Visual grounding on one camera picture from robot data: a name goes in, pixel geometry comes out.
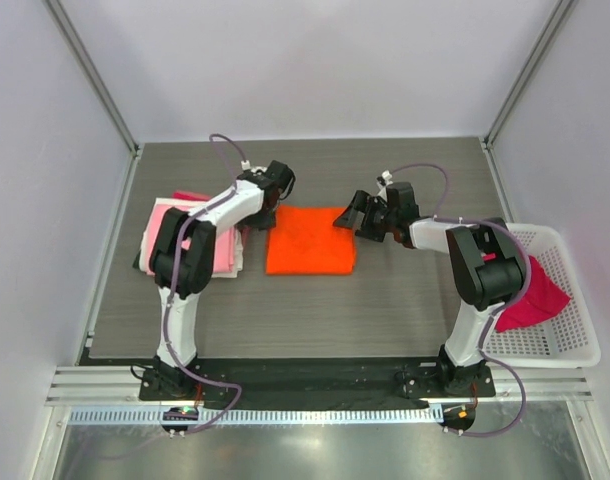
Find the orange t shirt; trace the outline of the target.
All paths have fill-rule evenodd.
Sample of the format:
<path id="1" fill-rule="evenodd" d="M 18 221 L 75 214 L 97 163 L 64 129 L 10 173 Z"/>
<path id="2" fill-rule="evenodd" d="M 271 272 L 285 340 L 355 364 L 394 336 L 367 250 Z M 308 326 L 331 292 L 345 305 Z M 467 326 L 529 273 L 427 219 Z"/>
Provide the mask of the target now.
<path id="1" fill-rule="evenodd" d="M 343 207 L 294 207 L 276 211 L 267 239 L 268 275 L 350 275 L 356 262 L 352 230 L 335 227 Z"/>

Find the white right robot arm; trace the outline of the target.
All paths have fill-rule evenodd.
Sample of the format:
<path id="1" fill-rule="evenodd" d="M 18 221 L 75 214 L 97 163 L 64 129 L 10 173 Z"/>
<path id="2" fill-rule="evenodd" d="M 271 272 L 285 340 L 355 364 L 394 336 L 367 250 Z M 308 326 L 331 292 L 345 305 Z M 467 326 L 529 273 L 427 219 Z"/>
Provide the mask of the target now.
<path id="1" fill-rule="evenodd" d="M 426 378 L 432 393 L 471 394 L 484 380 L 483 346 L 495 317 L 527 283 L 529 257 L 504 219 L 423 216 L 411 184 L 396 182 L 377 195 L 356 191 L 333 225 L 379 243 L 390 234 L 405 248 L 449 256 L 461 302 L 452 332 Z"/>

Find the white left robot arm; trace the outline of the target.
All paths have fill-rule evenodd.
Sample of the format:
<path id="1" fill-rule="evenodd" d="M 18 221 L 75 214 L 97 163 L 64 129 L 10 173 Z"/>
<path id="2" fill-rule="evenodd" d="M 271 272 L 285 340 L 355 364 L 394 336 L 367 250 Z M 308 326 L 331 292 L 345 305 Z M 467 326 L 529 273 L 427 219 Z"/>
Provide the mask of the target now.
<path id="1" fill-rule="evenodd" d="M 161 302 L 161 335 L 156 355 L 140 376 L 141 400 L 185 400 L 200 382 L 195 325 L 201 293 L 213 275 L 216 243 L 232 227 L 268 230 L 275 210 L 295 185 L 291 168 L 247 162 L 233 184 L 204 205 L 162 217 L 149 258 Z"/>

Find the white folded t shirt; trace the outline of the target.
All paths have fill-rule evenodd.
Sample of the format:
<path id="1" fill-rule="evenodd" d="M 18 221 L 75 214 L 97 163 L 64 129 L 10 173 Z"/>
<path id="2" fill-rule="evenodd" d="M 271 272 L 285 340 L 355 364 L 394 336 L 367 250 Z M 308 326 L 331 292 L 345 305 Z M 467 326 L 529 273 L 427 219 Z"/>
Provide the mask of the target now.
<path id="1" fill-rule="evenodd" d="M 163 216 L 170 208 L 188 211 L 194 207 L 201 207 L 206 202 L 176 200 L 172 197 L 157 198 L 142 234 L 139 253 L 133 262 L 133 268 L 148 276 L 153 276 L 153 272 L 149 268 L 149 259 Z M 235 227 L 220 234 L 216 240 L 212 276 L 214 278 L 236 278 L 243 269 L 243 249 L 243 236 Z"/>

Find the dusty rose folded t shirt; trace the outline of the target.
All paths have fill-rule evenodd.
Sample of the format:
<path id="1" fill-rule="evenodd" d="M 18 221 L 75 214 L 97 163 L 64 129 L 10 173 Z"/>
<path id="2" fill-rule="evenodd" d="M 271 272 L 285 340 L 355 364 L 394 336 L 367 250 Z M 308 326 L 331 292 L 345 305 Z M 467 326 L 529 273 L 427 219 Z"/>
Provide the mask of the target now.
<path id="1" fill-rule="evenodd" d="M 211 199 L 209 195 L 189 191 L 175 191 L 172 198 L 183 201 L 208 201 Z"/>

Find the magenta t shirt in basket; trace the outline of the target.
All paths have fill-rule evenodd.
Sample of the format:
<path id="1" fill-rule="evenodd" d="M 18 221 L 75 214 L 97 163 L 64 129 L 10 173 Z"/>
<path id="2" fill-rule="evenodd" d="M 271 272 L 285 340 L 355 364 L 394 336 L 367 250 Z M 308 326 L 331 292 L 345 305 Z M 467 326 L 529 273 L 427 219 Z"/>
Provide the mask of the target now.
<path id="1" fill-rule="evenodd" d="M 559 315 L 571 297 L 546 274 L 539 261 L 529 256 L 531 281 L 525 295 L 505 309 L 495 325 L 497 333 L 539 325 Z"/>

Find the white plastic basket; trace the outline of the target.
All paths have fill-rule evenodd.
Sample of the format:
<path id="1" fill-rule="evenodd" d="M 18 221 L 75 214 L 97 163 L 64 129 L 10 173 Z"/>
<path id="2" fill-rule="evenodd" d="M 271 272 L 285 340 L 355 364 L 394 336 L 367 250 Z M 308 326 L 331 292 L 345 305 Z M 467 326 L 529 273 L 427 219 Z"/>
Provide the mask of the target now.
<path id="1" fill-rule="evenodd" d="M 597 365 L 600 346 L 561 236 L 531 224 L 509 230 L 529 254 L 533 278 L 525 296 L 500 315 L 485 353 L 516 368 Z"/>

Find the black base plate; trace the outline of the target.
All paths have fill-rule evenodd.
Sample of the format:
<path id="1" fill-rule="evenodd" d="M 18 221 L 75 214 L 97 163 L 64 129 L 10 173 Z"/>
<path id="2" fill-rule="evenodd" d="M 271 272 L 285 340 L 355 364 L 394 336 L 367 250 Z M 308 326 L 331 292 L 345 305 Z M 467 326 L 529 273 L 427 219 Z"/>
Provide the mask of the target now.
<path id="1" fill-rule="evenodd" d="M 481 399 L 496 394 L 484 362 L 452 367 L 438 357 L 195 359 L 185 369 L 154 359 L 136 364 L 142 401 L 172 402 L 166 423 L 223 424 L 238 414 L 426 410 L 444 399 L 439 417 L 469 428 Z"/>

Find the right aluminium frame post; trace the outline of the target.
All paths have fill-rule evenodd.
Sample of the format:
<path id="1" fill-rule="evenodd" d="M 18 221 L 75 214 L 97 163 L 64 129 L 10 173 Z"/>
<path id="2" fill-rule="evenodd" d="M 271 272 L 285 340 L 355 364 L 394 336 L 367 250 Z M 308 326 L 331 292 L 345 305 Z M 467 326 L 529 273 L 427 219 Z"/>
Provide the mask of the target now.
<path id="1" fill-rule="evenodd" d="M 493 147 L 576 5 L 575 0 L 555 2 L 488 132 L 481 138 L 481 143 L 486 150 Z"/>

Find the aluminium frame post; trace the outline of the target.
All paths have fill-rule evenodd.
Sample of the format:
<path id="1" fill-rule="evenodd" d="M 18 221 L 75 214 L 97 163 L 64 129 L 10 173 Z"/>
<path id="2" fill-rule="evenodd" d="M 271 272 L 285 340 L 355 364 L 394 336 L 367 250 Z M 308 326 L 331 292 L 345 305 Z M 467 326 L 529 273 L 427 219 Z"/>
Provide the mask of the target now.
<path id="1" fill-rule="evenodd" d="M 76 63 L 82 70 L 91 90 L 114 126 L 132 157 L 139 152 L 139 144 L 120 113 L 109 89 L 98 71 L 83 39 L 78 33 L 64 5 L 58 0 L 44 0 L 42 4 L 62 35 Z"/>
<path id="2" fill-rule="evenodd" d="M 488 132 L 481 138 L 481 143 L 486 150 L 493 147 L 576 5 L 575 0 L 555 2 Z"/>

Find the left aluminium frame post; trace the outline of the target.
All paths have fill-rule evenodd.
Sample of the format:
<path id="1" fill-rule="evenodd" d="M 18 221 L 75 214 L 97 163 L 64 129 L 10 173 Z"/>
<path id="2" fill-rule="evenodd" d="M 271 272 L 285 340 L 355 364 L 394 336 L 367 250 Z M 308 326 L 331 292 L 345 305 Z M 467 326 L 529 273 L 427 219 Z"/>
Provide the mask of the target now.
<path id="1" fill-rule="evenodd" d="M 44 0 L 42 4 L 62 35 L 76 63 L 82 70 L 91 90 L 114 126 L 132 157 L 139 152 L 139 144 L 120 113 L 109 89 L 98 71 L 83 39 L 78 33 L 64 5 L 58 0 Z"/>

